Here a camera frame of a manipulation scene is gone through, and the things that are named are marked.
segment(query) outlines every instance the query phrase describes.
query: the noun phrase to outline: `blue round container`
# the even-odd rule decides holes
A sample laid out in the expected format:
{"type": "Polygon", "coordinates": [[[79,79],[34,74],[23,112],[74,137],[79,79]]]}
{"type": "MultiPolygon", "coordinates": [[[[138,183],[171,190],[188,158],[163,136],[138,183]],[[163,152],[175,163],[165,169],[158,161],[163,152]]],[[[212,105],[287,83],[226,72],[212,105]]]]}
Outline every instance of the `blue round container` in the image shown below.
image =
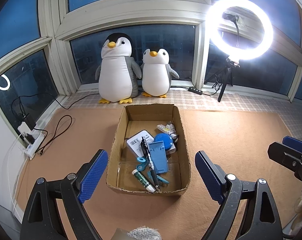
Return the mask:
{"type": "Polygon", "coordinates": [[[171,138],[170,135],[166,134],[166,133],[159,133],[154,137],[154,141],[158,142],[158,141],[163,141],[164,143],[164,149],[167,151],[172,147],[173,144],[173,140],[171,138]]]}

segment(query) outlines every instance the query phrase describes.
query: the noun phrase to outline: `penguin plush toy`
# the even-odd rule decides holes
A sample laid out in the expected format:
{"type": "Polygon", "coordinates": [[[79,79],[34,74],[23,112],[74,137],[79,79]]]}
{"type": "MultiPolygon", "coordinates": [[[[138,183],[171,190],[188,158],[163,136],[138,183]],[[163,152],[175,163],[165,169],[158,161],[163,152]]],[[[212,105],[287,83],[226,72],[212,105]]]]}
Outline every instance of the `penguin plush toy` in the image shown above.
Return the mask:
{"type": "Polygon", "coordinates": [[[138,95],[137,78],[142,77],[139,65],[131,57],[131,38],[124,33],[113,33],[104,42],[102,62],[95,72],[99,79],[99,103],[132,103],[138,95]]]}
{"type": "Polygon", "coordinates": [[[165,49],[147,49],[143,54],[142,88],[145,97],[166,98],[171,86],[171,75],[179,78],[169,65],[169,54],[165,49]]]}

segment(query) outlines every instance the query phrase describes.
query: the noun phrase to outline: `pen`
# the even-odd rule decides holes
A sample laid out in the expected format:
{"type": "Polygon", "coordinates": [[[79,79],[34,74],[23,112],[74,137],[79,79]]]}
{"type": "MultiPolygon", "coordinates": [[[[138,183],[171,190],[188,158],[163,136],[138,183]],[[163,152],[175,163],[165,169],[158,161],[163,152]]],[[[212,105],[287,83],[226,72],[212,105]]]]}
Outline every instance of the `pen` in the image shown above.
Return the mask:
{"type": "Polygon", "coordinates": [[[143,151],[144,155],[146,156],[147,160],[149,161],[149,168],[150,168],[150,172],[151,172],[151,176],[152,176],[155,188],[158,191],[160,191],[160,183],[159,183],[158,177],[155,172],[155,167],[154,167],[153,161],[151,159],[151,154],[148,149],[147,141],[144,139],[143,136],[142,136],[142,140],[141,140],[141,148],[142,148],[142,151],[143,151]]]}

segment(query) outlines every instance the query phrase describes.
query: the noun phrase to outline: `gloved hand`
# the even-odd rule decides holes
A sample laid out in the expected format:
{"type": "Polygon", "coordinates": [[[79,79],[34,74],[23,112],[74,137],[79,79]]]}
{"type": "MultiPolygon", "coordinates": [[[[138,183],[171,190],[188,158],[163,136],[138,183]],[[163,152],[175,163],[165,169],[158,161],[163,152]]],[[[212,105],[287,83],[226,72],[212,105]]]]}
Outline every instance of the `gloved hand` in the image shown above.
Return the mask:
{"type": "Polygon", "coordinates": [[[292,222],[291,230],[289,235],[295,236],[299,230],[302,228],[302,196],[299,197],[294,205],[295,212],[297,213],[297,217],[292,222]]]}
{"type": "Polygon", "coordinates": [[[137,240],[162,240],[159,232],[156,229],[141,227],[132,230],[128,236],[137,240]]]}

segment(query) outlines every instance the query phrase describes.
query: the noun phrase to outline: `screw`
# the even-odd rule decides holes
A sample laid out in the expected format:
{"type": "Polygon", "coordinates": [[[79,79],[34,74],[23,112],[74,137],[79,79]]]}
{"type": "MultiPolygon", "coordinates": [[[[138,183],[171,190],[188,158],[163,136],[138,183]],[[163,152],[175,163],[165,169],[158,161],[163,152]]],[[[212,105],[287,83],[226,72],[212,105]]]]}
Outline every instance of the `screw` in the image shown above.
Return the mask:
{"type": "Polygon", "coordinates": [[[67,178],[69,179],[69,180],[72,180],[72,179],[74,179],[76,177],[76,175],[74,174],[74,173],[70,173],[68,176],[67,176],[67,178]]]}
{"type": "Polygon", "coordinates": [[[44,182],[44,178],[38,178],[36,181],[37,184],[42,184],[44,182]]]}
{"type": "Polygon", "coordinates": [[[259,179],[258,181],[260,184],[263,184],[263,185],[267,183],[267,181],[265,179],[259,179]]]}
{"type": "Polygon", "coordinates": [[[227,175],[227,178],[228,178],[229,180],[235,180],[235,179],[236,179],[236,176],[233,175],[233,174],[228,174],[228,175],[227,175]]]}

